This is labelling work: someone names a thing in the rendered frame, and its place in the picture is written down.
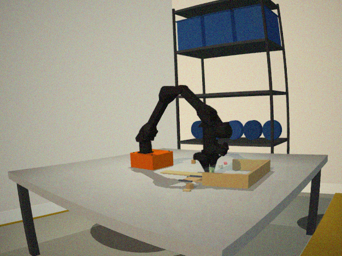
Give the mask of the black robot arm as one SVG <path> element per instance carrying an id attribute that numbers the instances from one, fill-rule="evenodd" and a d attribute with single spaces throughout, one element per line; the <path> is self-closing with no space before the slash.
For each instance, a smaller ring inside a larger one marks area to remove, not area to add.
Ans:
<path id="1" fill-rule="evenodd" d="M 203 138 L 230 138 L 232 136 L 232 128 L 229 122 L 222 122 L 217 111 L 201 101 L 186 85 L 179 86 L 162 86 L 158 94 L 159 101 L 151 114 L 148 122 L 144 124 L 137 135 L 136 142 L 139 142 L 139 151 L 137 153 L 152 153 L 151 141 L 154 141 L 158 130 L 156 128 L 168 104 L 171 103 L 177 95 L 182 95 L 196 110 L 198 117 L 202 123 L 199 127 L 203 127 Z M 211 154 L 218 153 L 225 156 L 229 150 L 228 143 L 219 144 L 213 142 L 211 146 Z"/>

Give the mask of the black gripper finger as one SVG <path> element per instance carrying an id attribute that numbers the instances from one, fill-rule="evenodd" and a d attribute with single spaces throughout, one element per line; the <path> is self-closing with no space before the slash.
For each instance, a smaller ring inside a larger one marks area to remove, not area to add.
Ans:
<path id="1" fill-rule="evenodd" d="M 217 160 L 220 158 L 221 156 L 210 156 L 210 159 L 212 159 L 209 163 L 210 166 L 217 164 Z"/>
<path id="2" fill-rule="evenodd" d="M 208 160 L 198 160 L 200 162 L 200 164 L 202 165 L 203 169 L 209 167 L 209 163 L 212 159 L 208 159 Z"/>

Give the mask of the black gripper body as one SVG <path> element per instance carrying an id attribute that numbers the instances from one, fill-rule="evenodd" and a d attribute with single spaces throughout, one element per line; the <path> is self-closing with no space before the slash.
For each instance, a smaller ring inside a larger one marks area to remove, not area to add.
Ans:
<path id="1" fill-rule="evenodd" d="M 211 154 L 211 146 L 213 142 L 216 143 L 216 137 L 211 139 L 205 139 L 201 141 L 203 143 L 203 150 L 201 152 L 194 153 L 193 160 L 208 160 L 210 156 L 219 156 L 218 153 Z"/>

